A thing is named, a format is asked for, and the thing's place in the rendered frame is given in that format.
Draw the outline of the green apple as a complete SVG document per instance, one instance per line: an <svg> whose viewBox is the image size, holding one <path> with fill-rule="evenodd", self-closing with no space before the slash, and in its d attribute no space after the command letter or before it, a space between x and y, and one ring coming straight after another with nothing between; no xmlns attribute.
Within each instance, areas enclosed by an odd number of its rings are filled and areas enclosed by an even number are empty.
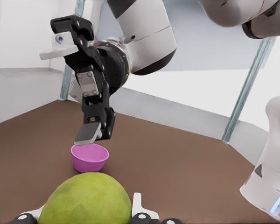
<svg viewBox="0 0 280 224"><path fill-rule="evenodd" d="M113 177L88 172L59 185L48 198L39 224L127 224L132 205Z"/></svg>

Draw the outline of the silver frame post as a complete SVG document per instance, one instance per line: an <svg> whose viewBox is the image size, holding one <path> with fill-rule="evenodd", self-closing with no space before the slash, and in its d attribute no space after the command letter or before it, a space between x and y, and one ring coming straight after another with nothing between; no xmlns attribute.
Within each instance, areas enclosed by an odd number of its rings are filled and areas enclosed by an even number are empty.
<svg viewBox="0 0 280 224"><path fill-rule="evenodd" d="M235 130L238 119L244 108L246 100L250 94L250 91L251 91L254 81L257 77L257 74L260 70L260 67L263 64L265 57L269 54L269 49L272 48L275 41L276 41L276 37L268 37L268 38L262 39L259 44L258 50L255 54L255 57L250 66L250 69L249 69L249 72L245 79L245 82L242 86L242 89L240 91L236 104L233 108L232 114L231 114L231 116L227 122L227 125L225 127L225 130L223 132L221 141L224 142L225 144L230 145L230 140L231 140L232 134Z"/></svg>
<svg viewBox="0 0 280 224"><path fill-rule="evenodd" d="M74 15L83 16L84 5L86 0L76 0ZM66 64L63 73L63 82L61 86L59 101L66 101L68 99L70 91L70 82L71 82L72 69Z"/></svg>

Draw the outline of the pink bowl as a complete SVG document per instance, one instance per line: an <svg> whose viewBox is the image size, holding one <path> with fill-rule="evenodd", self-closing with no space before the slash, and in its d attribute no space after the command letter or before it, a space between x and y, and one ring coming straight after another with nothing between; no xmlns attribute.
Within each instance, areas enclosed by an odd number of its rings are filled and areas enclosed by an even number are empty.
<svg viewBox="0 0 280 224"><path fill-rule="evenodd" d="M98 172L109 158L109 151L98 144L73 145L70 154L74 169L80 173Z"/></svg>

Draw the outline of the pale left gripper left finger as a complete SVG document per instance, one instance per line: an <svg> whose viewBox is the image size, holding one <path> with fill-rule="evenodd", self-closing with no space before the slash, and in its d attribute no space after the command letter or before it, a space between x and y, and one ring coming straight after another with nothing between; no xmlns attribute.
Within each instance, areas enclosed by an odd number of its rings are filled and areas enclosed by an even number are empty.
<svg viewBox="0 0 280 224"><path fill-rule="evenodd" d="M36 210L23 212L14 217L10 224L38 224L44 205Z"/></svg>

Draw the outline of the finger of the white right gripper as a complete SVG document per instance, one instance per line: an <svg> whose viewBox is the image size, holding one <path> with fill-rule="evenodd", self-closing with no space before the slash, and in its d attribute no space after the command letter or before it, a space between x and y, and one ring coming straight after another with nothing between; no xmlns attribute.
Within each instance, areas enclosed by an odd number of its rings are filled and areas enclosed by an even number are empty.
<svg viewBox="0 0 280 224"><path fill-rule="evenodd" d="M78 52L70 31L52 35L52 49L39 54L41 60L65 57Z"/></svg>

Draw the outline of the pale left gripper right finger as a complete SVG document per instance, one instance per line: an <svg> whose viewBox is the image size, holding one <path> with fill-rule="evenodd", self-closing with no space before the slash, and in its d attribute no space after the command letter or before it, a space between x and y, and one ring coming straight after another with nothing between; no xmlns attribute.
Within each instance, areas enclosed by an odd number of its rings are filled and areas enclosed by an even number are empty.
<svg viewBox="0 0 280 224"><path fill-rule="evenodd" d="M159 215L142 207L142 195L138 192L133 195L130 224L159 224Z"/></svg>

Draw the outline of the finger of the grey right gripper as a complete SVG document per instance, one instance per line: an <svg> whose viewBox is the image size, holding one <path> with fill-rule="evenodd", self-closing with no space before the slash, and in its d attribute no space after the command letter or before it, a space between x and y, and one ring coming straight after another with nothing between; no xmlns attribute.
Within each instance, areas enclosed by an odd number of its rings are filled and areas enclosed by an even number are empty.
<svg viewBox="0 0 280 224"><path fill-rule="evenodd" d="M91 122L83 124L79 132L74 138L74 145L81 146L93 144L97 139L101 138L101 123Z"/></svg>

